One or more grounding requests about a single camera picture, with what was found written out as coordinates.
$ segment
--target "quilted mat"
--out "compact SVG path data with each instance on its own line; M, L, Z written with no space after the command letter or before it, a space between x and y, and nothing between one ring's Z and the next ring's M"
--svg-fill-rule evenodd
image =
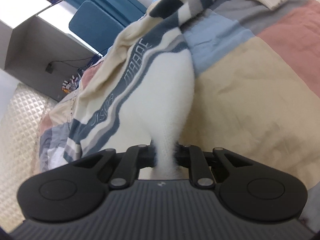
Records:
M7 232L24 220L16 193L23 181L39 173L38 127L55 103L18 84L0 122L0 226Z

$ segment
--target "ribbed black surface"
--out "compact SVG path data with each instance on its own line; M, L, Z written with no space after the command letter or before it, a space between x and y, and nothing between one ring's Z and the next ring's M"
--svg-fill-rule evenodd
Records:
M307 240L312 233L298 221L261 225L224 209L215 194L183 181L136 181L113 191L89 216L65 224L26 221L16 240Z

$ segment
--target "beige quilted fabric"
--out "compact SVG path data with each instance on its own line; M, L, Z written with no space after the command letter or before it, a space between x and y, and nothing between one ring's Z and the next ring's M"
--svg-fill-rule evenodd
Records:
M0 122L0 226L12 231L24 219L16 200L20 184L39 172L38 127L55 102L18 84Z

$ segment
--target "black cord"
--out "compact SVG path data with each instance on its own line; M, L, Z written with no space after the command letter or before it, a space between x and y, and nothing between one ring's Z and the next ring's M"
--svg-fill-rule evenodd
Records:
M95 54L95 55L93 55L93 56L91 56L91 57L87 57L87 58L82 58L82 59L70 59L70 60L53 60L53 61L49 62L49 65L50 65L50 64L52 65L52 63L55 63L55 62L60 62L60 63L66 64L66 65L68 65L68 66L70 66L70 67L79 68L79 67L76 67L76 66L73 66L73 65L67 63L66 61L81 61L81 60L93 58L94 56L99 55L100 53L104 52L106 49L98 52L97 54Z

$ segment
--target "patchwork bedspread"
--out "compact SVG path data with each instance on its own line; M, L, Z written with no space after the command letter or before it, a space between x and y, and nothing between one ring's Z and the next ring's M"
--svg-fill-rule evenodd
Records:
M206 151L224 147L292 174L308 189L316 185L320 3L287 0L271 11L254 0L215 0L181 29L196 79L180 143ZM84 88L103 61L84 73ZM41 123L42 171L74 160L65 147L77 97L78 90L66 96ZM130 117L126 121L134 124ZM130 135L121 132L124 138ZM112 137L109 141L105 147L127 147Z

